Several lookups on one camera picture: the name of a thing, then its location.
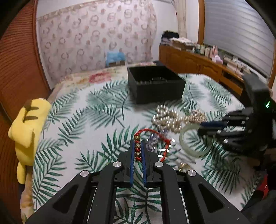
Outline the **pale green jade bangle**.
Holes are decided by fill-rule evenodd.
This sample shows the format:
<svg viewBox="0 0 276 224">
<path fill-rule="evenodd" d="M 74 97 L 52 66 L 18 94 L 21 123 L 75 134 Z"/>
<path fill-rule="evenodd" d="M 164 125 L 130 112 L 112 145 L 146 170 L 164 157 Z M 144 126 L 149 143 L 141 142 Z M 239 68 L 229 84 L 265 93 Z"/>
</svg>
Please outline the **pale green jade bangle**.
<svg viewBox="0 0 276 224">
<path fill-rule="evenodd" d="M 183 127 L 180 131 L 180 135 L 179 135 L 179 143 L 180 146 L 182 147 L 182 149 L 190 156 L 195 157 L 195 158 L 199 158 L 202 157 L 204 155 L 206 155 L 207 153 L 209 153 L 209 151 L 211 150 L 212 147 L 212 138 L 208 137 L 207 138 L 207 142 L 208 142 L 208 147 L 204 150 L 204 151 L 194 151 L 192 150 L 187 143 L 185 143 L 184 141 L 184 134 L 187 131 L 190 131 L 192 129 L 198 130 L 199 128 L 201 128 L 202 126 L 200 124 L 188 124 L 185 127 Z"/>
</svg>

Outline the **black open jewelry box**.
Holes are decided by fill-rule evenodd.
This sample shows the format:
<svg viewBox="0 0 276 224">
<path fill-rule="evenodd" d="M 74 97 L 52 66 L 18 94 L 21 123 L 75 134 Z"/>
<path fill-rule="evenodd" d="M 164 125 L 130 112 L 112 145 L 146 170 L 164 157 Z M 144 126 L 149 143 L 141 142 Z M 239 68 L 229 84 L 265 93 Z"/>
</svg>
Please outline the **black open jewelry box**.
<svg viewBox="0 0 276 224">
<path fill-rule="evenodd" d="M 180 100 L 186 81 L 166 66 L 127 68 L 128 85 L 136 104 Z"/>
</svg>

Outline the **pink item on sideboard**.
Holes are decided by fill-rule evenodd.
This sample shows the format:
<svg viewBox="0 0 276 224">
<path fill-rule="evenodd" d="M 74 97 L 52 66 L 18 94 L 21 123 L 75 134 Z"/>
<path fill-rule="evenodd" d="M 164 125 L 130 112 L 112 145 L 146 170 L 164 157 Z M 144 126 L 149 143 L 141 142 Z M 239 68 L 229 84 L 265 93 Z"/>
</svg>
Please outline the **pink item on sideboard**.
<svg viewBox="0 0 276 224">
<path fill-rule="evenodd" d="M 216 45 L 210 51 L 210 59 L 216 64 L 223 64 L 223 60 L 218 55 L 218 47 Z"/>
</svg>

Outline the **window blind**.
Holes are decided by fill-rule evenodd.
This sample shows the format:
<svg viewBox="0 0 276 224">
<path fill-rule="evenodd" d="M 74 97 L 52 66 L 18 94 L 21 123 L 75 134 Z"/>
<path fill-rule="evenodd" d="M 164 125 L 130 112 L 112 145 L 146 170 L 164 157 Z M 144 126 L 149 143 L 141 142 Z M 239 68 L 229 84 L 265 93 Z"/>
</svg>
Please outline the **window blind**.
<svg viewBox="0 0 276 224">
<path fill-rule="evenodd" d="M 269 77 L 274 37 L 258 12 L 246 1 L 234 0 L 205 1 L 204 8 L 204 43 L 218 46 Z"/>
</svg>

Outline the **palm leaf print cloth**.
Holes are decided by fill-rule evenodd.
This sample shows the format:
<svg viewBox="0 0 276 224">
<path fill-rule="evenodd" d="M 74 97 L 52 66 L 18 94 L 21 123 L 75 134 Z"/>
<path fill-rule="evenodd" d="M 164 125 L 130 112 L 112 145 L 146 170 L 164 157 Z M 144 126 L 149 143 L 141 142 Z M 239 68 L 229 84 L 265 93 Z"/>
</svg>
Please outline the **palm leaf print cloth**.
<svg viewBox="0 0 276 224">
<path fill-rule="evenodd" d="M 218 120 L 228 111 L 244 106 L 228 90 L 205 75 L 180 75 L 186 81 L 181 100 L 136 105 L 128 80 L 108 80 L 89 84 L 61 96 L 52 103 L 38 143 L 33 169 L 32 200 L 36 212 L 80 171 L 97 172 L 117 160 L 129 148 L 133 135 L 142 128 L 152 128 L 151 119 L 157 105 L 174 109 L 180 116 L 202 111 L 208 121 Z M 242 210 L 261 180 L 246 158 L 223 149 L 212 141 L 210 151 L 189 161 L 174 139 L 165 162 L 178 169 L 181 162 L 195 169 L 238 210 Z M 146 189 L 142 166 L 135 163 L 134 185 L 117 188 L 115 223 L 162 223 L 158 189 Z"/>
</svg>

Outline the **yellow plush toy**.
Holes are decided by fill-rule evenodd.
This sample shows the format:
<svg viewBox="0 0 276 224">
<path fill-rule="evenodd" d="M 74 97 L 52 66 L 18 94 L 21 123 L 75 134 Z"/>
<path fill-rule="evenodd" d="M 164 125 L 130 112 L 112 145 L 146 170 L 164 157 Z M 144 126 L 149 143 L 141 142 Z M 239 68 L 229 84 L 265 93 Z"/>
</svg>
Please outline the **yellow plush toy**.
<svg viewBox="0 0 276 224">
<path fill-rule="evenodd" d="M 28 100 L 8 131 L 8 137 L 15 142 L 16 174 L 20 184 L 25 183 L 26 167 L 33 166 L 40 134 L 50 110 L 51 104 L 46 99 Z"/>
</svg>

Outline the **wooden sideboard cabinet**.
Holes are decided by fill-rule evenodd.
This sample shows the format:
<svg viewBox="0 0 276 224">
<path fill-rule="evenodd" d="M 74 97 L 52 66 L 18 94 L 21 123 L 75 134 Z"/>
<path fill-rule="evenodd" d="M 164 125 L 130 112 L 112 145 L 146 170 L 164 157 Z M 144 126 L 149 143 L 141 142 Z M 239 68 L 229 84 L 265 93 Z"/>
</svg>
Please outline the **wooden sideboard cabinet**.
<svg viewBox="0 0 276 224">
<path fill-rule="evenodd" d="M 243 78 L 225 65 L 216 64 L 202 55 L 160 45 L 159 61 L 178 74 L 204 74 L 209 76 L 237 98 L 246 94 Z"/>
</svg>

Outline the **brown louvered wardrobe door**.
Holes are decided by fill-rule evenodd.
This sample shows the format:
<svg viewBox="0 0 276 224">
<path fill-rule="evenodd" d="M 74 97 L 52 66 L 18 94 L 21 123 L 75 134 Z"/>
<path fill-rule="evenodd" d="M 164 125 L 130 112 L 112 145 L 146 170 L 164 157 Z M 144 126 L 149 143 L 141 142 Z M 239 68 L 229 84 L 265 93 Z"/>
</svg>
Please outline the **brown louvered wardrobe door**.
<svg viewBox="0 0 276 224">
<path fill-rule="evenodd" d="M 7 133 L 25 101 L 47 98 L 50 87 L 37 44 L 38 1 L 16 1 L 1 21 L 1 223 L 21 223 L 14 142 Z"/>
</svg>

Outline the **blue bag on bed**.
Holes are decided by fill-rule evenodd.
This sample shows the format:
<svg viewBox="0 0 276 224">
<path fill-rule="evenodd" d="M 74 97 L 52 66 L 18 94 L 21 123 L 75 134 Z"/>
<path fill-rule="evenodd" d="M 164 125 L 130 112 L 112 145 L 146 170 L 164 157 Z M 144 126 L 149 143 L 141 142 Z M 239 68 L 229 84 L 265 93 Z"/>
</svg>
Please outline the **blue bag on bed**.
<svg viewBox="0 0 276 224">
<path fill-rule="evenodd" d="M 125 55 L 123 52 L 108 52 L 106 55 L 106 68 L 125 65 Z"/>
</svg>

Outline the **pink patterned curtain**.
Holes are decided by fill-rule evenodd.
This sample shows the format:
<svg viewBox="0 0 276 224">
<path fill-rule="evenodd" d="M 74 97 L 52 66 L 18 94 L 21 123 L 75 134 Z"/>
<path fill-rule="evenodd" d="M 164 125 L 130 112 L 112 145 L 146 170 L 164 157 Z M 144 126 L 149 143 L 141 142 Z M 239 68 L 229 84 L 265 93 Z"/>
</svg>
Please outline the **pink patterned curtain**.
<svg viewBox="0 0 276 224">
<path fill-rule="evenodd" d="M 46 72 L 57 84 L 73 73 L 103 69 L 107 56 L 127 64 L 152 60 L 157 17 L 151 1 L 92 1 L 38 18 Z"/>
</svg>

